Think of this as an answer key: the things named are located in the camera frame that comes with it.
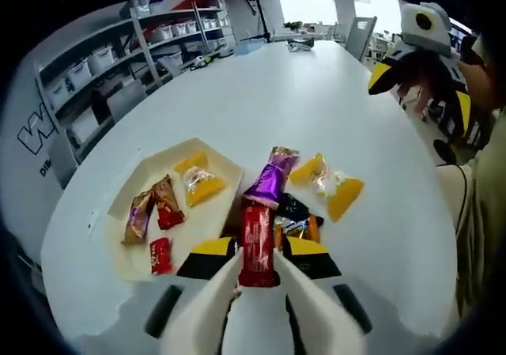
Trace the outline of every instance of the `white tray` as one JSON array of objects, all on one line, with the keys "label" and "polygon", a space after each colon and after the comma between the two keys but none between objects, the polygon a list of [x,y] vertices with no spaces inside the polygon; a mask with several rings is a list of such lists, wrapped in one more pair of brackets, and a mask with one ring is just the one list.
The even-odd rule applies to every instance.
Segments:
[{"label": "white tray", "polygon": [[[193,208],[187,207],[183,183],[174,166],[198,151],[205,151],[210,171],[221,177],[227,184],[210,200]],[[172,265],[175,272],[184,263],[191,249],[201,242],[219,238],[228,212],[232,207],[244,170],[197,138],[187,140],[142,160],[115,197],[107,215],[105,228],[111,259],[120,278],[128,281],[144,281],[153,277],[149,257],[149,244],[166,236],[172,241]],[[132,199],[147,191],[166,174],[172,178],[172,186],[180,209],[186,219],[167,231],[158,228],[158,212],[154,207],[149,219],[145,243],[125,247],[121,244],[130,213]]]}]

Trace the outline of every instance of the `metal shelving unit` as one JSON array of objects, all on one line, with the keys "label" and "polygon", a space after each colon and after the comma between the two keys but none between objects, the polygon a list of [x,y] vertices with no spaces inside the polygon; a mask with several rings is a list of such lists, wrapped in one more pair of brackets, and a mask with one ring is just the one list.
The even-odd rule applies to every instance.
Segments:
[{"label": "metal shelving unit", "polygon": [[[151,82],[148,81],[148,84],[145,85],[145,90],[148,94],[154,92],[166,82],[176,77],[177,75],[170,73],[163,74],[162,76],[159,75],[157,64],[153,60],[153,56],[151,54],[151,51],[154,49],[160,49],[165,45],[178,45],[180,47],[184,47],[186,42],[189,42],[190,40],[197,40],[204,44],[205,53],[202,54],[208,54],[210,52],[208,47],[208,36],[210,35],[210,38],[214,38],[216,35],[223,36],[223,32],[220,31],[225,27],[203,29],[204,25],[202,23],[201,16],[217,18],[218,13],[221,13],[223,9],[217,7],[198,8],[195,5],[195,2],[192,2],[192,7],[192,9],[171,10],[143,17],[139,17],[135,9],[130,9],[130,18],[123,19],[112,25],[103,27],[83,37],[75,44],[63,50],[44,67],[35,63],[34,69],[37,88],[50,117],[55,122],[57,130],[66,132],[73,121],[90,107],[91,102],[85,99],[85,93],[92,90],[96,86],[97,82],[107,79],[115,73],[118,73],[119,70],[123,68],[130,70],[130,74],[133,77],[137,77],[130,67],[130,64],[133,62],[145,62],[147,64],[147,69],[142,71],[142,75],[145,77],[146,74],[149,73],[150,77],[153,79]],[[198,26],[197,32],[192,32],[182,36],[175,36],[169,40],[163,40],[157,43],[146,43],[143,33],[145,28],[166,24],[169,21],[184,20],[187,18],[193,18],[196,20]],[[131,53],[125,53],[121,40],[121,38],[125,36],[138,40],[139,48],[135,49]],[[112,45],[119,57],[108,68],[102,70],[99,74],[94,74],[90,79],[86,80],[83,85],[80,85],[74,91],[70,92],[67,99],[54,110],[51,106],[51,98],[47,90],[58,80],[61,81],[66,76],[66,72],[72,67],[72,65],[88,57],[93,53],[93,51],[103,47],[105,44]],[[186,62],[180,67],[181,73],[189,68],[190,65],[191,61],[186,59]],[[89,153],[93,146],[112,128],[113,125],[114,122],[112,119],[107,118],[97,127],[95,132],[93,132],[85,140],[85,142],[80,145],[79,148],[74,148],[74,156],[78,162],[84,160],[87,153]]]}]

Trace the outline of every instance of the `person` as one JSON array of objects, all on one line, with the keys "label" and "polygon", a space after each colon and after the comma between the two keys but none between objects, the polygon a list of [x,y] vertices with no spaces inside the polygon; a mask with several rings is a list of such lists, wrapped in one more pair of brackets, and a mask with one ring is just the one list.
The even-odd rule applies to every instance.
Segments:
[{"label": "person", "polygon": [[[458,66],[466,79],[471,103],[482,110],[492,111],[506,105],[495,85],[497,75],[493,61],[487,56],[481,38],[473,50],[484,65]],[[422,86],[420,105],[425,106],[432,95],[424,71],[418,79],[403,83],[399,90]],[[489,280],[495,254],[506,227],[506,112],[497,119],[489,143],[464,165],[445,164],[436,173],[455,226],[458,280],[455,298],[461,317],[481,299],[483,285]]]}]

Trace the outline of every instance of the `floor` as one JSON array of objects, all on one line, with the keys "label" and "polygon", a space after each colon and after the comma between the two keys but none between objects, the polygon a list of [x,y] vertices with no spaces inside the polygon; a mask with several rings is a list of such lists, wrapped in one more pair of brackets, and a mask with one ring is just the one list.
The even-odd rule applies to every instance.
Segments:
[{"label": "floor", "polygon": [[[371,71],[375,65],[374,62],[370,59],[365,59],[363,63]],[[395,93],[394,90],[392,90],[391,93],[394,95],[395,99],[398,99],[397,94]],[[432,143],[436,139],[447,141],[447,138],[439,131],[437,125],[432,120],[427,119],[426,122],[422,122],[421,119],[418,118],[413,113],[414,105],[417,102],[417,96],[418,96],[418,88],[411,89],[408,95],[406,96],[404,100],[406,104],[406,114],[408,115],[408,118],[410,119],[411,123],[414,125],[415,129],[420,135],[421,140],[425,143],[425,146],[427,147],[427,150],[429,151],[429,154],[432,160],[434,161],[434,165],[443,164],[444,162],[441,160],[441,158],[434,150]],[[474,152],[469,151],[467,149],[457,149],[455,154],[457,156],[458,164],[465,164],[474,156]]]}]

